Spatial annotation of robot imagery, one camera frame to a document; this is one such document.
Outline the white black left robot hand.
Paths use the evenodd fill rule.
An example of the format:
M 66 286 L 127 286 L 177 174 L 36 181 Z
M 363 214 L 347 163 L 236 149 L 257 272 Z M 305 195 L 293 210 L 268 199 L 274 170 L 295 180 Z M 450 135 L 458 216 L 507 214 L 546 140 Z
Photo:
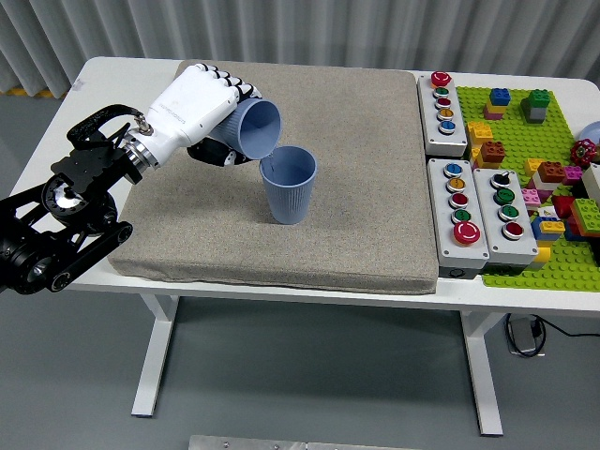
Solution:
M 127 134 L 130 158 L 142 168 L 163 166 L 174 151 L 207 137 L 249 98 L 262 94 L 254 85 L 215 66 L 186 67 L 154 100 Z

